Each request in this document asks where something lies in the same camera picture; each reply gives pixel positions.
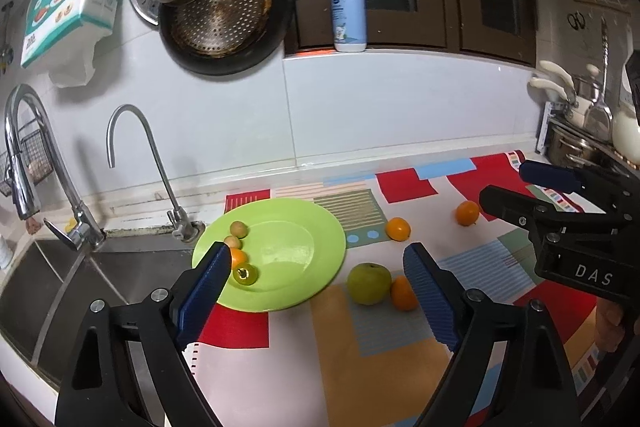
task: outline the faucet spout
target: faucet spout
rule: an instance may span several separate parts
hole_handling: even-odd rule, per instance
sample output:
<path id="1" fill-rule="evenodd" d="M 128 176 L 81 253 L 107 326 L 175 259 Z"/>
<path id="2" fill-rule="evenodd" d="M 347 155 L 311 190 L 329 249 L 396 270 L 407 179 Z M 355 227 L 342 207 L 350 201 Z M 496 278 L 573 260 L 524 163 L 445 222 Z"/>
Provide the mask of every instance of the faucet spout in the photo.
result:
<path id="1" fill-rule="evenodd" d="M 26 152 L 20 149 L 20 137 L 18 136 L 18 107 L 20 102 L 25 102 L 33 111 L 36 123 L 42 132 L 44 146 L 49 153 L 51 165 L 56 172 L 66 198 L 71 204 L 78 225 L 70 234 L 71 239 L 63 232 L 56 229 L 45 219 L 46 225 L 70 247 L 79 249 L 86 241 L 92 247 L 97 248 L 104 241 L 104 234 L 96 223 L 89 208 L 82 202 L 78 191 L 74 187 L 65 163 L 62 160 L 60 149 L 53 132 L 47 112 L 42 105 L 33 87 L 20 84 L 12 90 L 6 101 L 4 109 L 4 139 L 10 158 L 10 177 L 12 179 L 12 194 L 15 208 L 20 219 L 25 220 L 40 211 L 40 199 L 35 191 L 33 178 L 29 174 Z"/>
<path id="2" fill-rule="evenodd" d="M 178 204 L 178 201 L 175 199 L 174 190 L 171 188 L 171 184 L 169 183 L 169 179 L 166 176 L 166 172 L 164 171 L 164 166 L 162 165 L 162 160 L 160 158 L 160 154 L 158 153 L 158 147 L 156 147 L 156 140 L 154 139 L 154 134 L 151 132 L 151 127 L 145 117 L 145 115 L 140 111 L 135 105 L 130 103 L 125 103 L 118 107 L 111 118 L 109 119 L 109 124 L 107 126 L 107 163 L 109 167 L 113 169 L 116 166 L 116 154 L 113 148 L 113 134 L 116 128 L 116 122 L 118 118 L 123 112 L 132 112 L 138 117 L 142 127 L 145 130 L 146 140 L 149 142 L 149 147 L 151 148 L 151 154 L 154 156 L 154 160 L 156 162 L 156 166 L 158 167 L 158 171 L 160 172 L 160 177 L 162 178 L 162 183 L 164 184 L 164 189 L 167 191 L 169 195 L 169 199 L 171 200 L 171 204 L 174 206 L 173 210 L 167 211 L 167 215 L 169 216 L 169 220 L 171 224 L 174 226 L 174 236 L 180 239 L 185 243 L 190 243 L 200 233 L 199 230 L 191 224 L 187 213 L 184 209 Z"/>

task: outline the green plate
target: green plate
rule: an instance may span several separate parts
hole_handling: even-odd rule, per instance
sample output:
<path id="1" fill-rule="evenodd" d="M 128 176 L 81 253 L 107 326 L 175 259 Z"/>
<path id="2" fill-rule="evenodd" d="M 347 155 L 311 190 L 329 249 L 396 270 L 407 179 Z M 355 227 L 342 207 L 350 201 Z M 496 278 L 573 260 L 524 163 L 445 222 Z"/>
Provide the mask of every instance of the green plate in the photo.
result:
<path id="1" fill-rule="evenodd" d="M 346 241 L 340 222 L 311 201 L 291 198 L 247 203 L 211 223 L 193 250 L 195 267 L 214 241 L 242 221 L 249 234 L 242 250 L 258 269 L 251 286 L 229 276 L 218 302 L 244 312 L 269 312 L 295 306 L 327 286 L 338 273 Z"/>

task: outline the metal spatula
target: metal spatula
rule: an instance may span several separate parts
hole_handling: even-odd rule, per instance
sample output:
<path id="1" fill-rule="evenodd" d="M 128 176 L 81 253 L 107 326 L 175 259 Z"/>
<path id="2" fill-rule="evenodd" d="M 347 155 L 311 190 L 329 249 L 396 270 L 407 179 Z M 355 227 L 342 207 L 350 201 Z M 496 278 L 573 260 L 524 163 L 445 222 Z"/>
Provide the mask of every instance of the metal spatula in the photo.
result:
<path id="1" fill-rule="evenodd" d="M 602 89 L 600 95 L 584 114 L 584 129 L 594 138 L 603 142 L 611 141 L 612 116 L 609 106 L 604 101 L 607 90 L 607 70 L 609 70 L 609 36 L 607 33 L 607 21 L 602 17 L 602 50 L 604 53 L 604 66 L 602 68 Z"/>

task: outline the tissue package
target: tissue package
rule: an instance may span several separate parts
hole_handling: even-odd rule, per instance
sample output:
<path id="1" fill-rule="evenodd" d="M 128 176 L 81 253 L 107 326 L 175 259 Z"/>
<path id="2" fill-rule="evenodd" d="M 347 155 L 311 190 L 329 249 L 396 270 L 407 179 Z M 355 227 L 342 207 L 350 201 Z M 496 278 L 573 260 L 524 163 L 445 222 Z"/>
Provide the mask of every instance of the tissue package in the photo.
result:
<path id="1" fill-rule="evenodd" d="M 48 73 L 58 87 L 84 86 L 94 74 L 95 43 L 113 31 L 118 0 L 32 0 L 23 68 Z"/>

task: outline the orange fruit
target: orange fruit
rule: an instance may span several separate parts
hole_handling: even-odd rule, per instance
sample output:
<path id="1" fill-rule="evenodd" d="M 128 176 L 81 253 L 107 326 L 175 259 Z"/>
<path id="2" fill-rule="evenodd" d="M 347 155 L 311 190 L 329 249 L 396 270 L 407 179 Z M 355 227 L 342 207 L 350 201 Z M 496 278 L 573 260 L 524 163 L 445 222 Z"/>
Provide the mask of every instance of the orange fruit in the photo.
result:
<path id="1" fill-rule="evenodd" d="M 463 201 L 456 208 L 456 221 L 463 227 L 474 224 L 480 217 L 480 207 L 475 201 Z"/>
<path id="2" fill-rule="evenodd" d="M 239 248 L 229 248 L 231 250 L 231 270 L 235 269 L 240 263 L 246 263 L 249 258 Z"/>
<path id="3" fill-rule="evenodd" d="M 399 275 L 391 283 L 391 302 L 401 312 L 410 312 L 418 307 L 418 298 L 404 275 Z"/>
<path id="4" fill-rule="evenodd" d="M 402 217 L 392 217 L 386 222 L 385 232 L 394 241 L 406 241 L 411 235 L 411 227 Z"/>

